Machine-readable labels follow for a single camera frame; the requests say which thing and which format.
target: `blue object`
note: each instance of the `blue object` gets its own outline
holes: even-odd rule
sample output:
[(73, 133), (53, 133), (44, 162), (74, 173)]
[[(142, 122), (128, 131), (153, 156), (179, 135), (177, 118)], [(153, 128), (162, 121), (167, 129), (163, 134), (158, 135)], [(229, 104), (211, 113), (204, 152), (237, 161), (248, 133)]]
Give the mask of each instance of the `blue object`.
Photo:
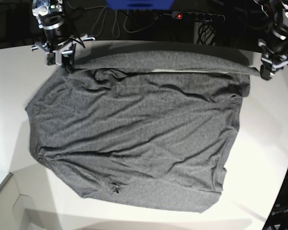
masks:
[(36, 1), (36, 7), (49, 6), (49, 0), (38, 0)]
[(107, 0), (114, 10), (168, 10), (174, 0)]

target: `white tabletop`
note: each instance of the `white tabletop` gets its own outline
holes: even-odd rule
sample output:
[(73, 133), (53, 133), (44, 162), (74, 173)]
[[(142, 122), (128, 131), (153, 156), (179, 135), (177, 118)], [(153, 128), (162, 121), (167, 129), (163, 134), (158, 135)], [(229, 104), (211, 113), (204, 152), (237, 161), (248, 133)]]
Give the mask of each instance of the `white tabletop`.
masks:
[[(243, 52), (260, 67), (260, 54)], [(270, 81), (251, 76), (251, 93), (243, 100), (240, 131), (226, 163), (224, 192), (199, 214), (82, 199), (37, 164), (28, 151), (24, 107), (55, 69), (43, 62), (43, 53), (32, 53), (28, 46), (0, 50), (0, 163), (15, 175), (20, 194), (32, 198), (33, 223), (62, 230), (262, 229), (288, 168), (287, 67)]]

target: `gray t-shirt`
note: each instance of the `gray t-shirt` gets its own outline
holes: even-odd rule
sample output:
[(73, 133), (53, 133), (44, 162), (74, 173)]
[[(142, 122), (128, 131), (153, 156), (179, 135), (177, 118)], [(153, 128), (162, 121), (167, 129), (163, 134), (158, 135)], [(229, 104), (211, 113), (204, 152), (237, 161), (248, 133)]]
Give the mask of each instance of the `gray t-shirt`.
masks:
[(196, 212), (218, 201), (256, 70), (172, 51), (77, 68), (56, 71), (26, 107), (38, 162), (81, 197)]

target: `gray shirt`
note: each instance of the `gray shirt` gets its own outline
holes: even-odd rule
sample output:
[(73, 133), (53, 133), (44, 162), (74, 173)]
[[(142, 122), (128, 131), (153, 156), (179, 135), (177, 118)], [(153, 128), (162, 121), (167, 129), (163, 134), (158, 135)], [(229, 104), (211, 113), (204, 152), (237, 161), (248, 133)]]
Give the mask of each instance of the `gray shirt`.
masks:
[(81, 197), (196, 212), (218, 201), (256, 70), (173, 51), (77, 68), (56, 71), (26, 107), (38, 162)]

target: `power strip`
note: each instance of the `power strip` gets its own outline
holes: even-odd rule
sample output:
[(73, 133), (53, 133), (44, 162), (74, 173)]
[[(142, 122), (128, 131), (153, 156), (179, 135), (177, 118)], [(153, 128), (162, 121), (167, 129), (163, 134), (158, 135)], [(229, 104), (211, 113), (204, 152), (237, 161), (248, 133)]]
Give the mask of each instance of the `power strip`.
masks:
[(212, 23), (225, 22), (225, 16), (222, 14), (201, 13), (201, 12), (173, 11), (172, 18), (177, 20), (185, 19), (194, 22), (212, 22)]

